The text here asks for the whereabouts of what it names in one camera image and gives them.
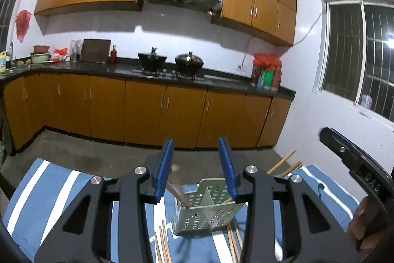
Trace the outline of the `person's right hand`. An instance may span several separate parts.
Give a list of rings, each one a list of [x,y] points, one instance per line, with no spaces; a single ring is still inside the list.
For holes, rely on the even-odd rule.
[[[358,209],[356,209],[353,219],[349,223],[346,231],[349,240],[354,246],[359,240],[364,238],[365,230],[367,229],[367,225],[364,223],[364,218],[370,211],[372,211],[374,206],[375,203],[373,200],[369,196],[366,196],[360,202]],[[363,241],[360,246],[361,251],[359,253],[361,260],[364,260],[366,257],[368,257],[368,255],[370,255],[373,249],[381,241],[385,232],[386,228],[370,235]]]

